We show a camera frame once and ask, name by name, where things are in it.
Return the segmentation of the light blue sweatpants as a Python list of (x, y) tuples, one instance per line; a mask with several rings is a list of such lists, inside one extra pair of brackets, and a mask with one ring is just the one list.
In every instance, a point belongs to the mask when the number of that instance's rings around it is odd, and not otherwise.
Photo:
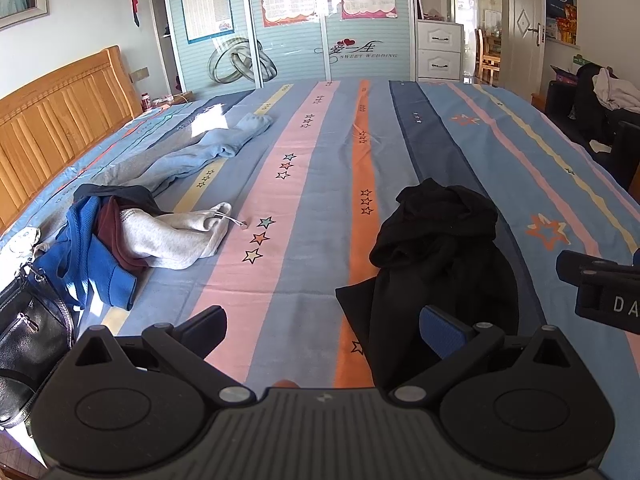
[(196, 118), (165, 140), (97, 174), (97, 185), (142, 186), (157, 196), (175, 180), (197, 174), (216, 158), (232, 158), (273, 123), (269, 115), (246, 114), (233, 127), (198, 130)]

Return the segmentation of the white room door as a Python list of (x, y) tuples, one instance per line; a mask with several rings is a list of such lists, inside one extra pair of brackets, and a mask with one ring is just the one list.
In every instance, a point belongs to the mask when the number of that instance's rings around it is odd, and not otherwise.
[(529, 102), (544, 69), (546, 0), (502, 0), (500, 84)]

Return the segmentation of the black trousers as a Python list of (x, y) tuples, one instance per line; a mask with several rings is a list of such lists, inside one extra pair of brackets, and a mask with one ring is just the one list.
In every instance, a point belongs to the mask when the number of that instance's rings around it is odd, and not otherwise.
[(378, 275), (335, 296), (360, 343), (374, 384), (389, 392), (437, 364), (419, 316), (435, 307), (473, 326), (518, 332), (518, 284), (495, 243), (498, 210), (460, 185), (407, 186), (369, 256)]

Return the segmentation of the wooden headboard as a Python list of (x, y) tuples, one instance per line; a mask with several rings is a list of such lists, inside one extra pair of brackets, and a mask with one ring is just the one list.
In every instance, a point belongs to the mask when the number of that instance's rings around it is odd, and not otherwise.
[(1, 229), (80, 156), (142, 114), (119, 47), (44, 75), (1, 99)]

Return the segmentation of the blue garment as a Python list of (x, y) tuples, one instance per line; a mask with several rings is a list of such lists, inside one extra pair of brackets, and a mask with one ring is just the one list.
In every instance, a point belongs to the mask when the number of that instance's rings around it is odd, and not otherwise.
[(107, 307), (130, 310), (137, 279), (93, 233), (102, 203), (101, 197), (87, 196), (70, 206), (66, 226), (35, 260), (35, 267), (70, 308), (84, 310), (96, 295)]

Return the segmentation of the white drawer cabinet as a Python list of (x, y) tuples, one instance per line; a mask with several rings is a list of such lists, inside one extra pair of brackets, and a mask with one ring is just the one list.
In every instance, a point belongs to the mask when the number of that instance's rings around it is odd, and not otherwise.
[(421, 20), (416, 22), (416, 64), (419, 80), (462, 79), (464, 33), (461, 24)]

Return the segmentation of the teal sliding wardrobe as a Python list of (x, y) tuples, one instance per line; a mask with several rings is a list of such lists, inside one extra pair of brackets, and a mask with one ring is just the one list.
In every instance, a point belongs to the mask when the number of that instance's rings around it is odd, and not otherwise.
[(409, 79), (409, 0), (165, 0), (181, 87), (219, 96), (298, 80)]

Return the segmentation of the dark navy garment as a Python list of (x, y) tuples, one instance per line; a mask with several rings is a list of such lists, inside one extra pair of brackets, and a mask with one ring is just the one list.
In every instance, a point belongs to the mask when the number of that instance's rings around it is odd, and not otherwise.
[(165, 214), (165, 211), (157, 206), (152, 193), (140, 185), (82, 184), (75, 191), (73, 201), (78, 202), (78, 200), (91, 196), (116, 197), (118, 200), (123, 200), (126, 204), (142, 209), (153, 216)]

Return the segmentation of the maroon garment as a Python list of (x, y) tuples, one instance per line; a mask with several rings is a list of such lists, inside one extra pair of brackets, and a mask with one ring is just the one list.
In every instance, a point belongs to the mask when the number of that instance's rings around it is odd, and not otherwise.
[(108, 249), (119, 266), (136, 278), (140, 278), (148, 268), (142, 258), (131, 255), (125, 246), (120, 207), (115, 197), (103, 200), (96, 224), (96, 237)]

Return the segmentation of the white clothes on chair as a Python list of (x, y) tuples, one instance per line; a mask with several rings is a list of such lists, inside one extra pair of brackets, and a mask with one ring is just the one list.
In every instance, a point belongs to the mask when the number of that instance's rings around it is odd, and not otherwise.
[(640, 90), (632, 82), (615, 78), (607, 67), (602, 67), (592, 82), (598, 101), (608, 110), (640, 113)]

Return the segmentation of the wooden chair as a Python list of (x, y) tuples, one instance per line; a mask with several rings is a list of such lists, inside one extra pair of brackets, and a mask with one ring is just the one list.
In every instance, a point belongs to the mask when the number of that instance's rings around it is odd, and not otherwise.
[(497, 81), (497, 75), (500, 72), (500, 56), (492, 53), (489, 47), (489, 42), (486, 38), (483, 29), (475, 29), (476, 39), (476, 70), (475, 77), (484, 84), (491, 84), (492, 86)]

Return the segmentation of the striped star bedsheet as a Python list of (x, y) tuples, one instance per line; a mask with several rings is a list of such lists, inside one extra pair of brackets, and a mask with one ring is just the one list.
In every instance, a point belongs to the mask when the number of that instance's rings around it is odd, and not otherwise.
[(462, 185), (499, 209), (497, 246), (518, 281), (523, 335), (558, 326), (616, 418), (603, 472), (639, 474), (639, 339), (575, 313), (555, 273), (564, 249), (631, 262), (638, 202), (548, 118), (513, 93), (474, 84), (344, 79), (270, 86), (149, 112), (65, 169), (14, 221), (50, 232), (79, 185), (175, 133), (268, 115), (271, 127), (225, 162), (175, 181), (166, 211), (232, 207), (213, 257), (156, 270), (117, 326), (135, 335), (212, 304), (228, 315), (209, 362), (254, 390), (280, 378), (307, 387), (365, 386), (359, 339), (335, 292), (372, 278), (369, 255), (397, 195), (425, 179)]

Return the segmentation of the grey sweatpants with drawstring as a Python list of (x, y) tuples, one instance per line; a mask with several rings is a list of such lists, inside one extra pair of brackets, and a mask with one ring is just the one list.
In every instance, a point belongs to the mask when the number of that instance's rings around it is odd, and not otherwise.
[(143, 259), (151, 268), (190, 268), (216, 254), (230, 226), (248, 228), (246, 221), (233, 218), (231, 213), (229, 203), (156, 217), (139, 208), (127, 209), (120, 214), (125, 252)]

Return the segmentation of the black leather handbag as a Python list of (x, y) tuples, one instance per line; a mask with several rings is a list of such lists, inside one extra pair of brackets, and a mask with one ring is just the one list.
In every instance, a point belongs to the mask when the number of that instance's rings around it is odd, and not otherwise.
[(75, 342), (70, 309), (43, 270), (26, 263), (1, 292), (1, 427), (28, 417), (32, 404)]

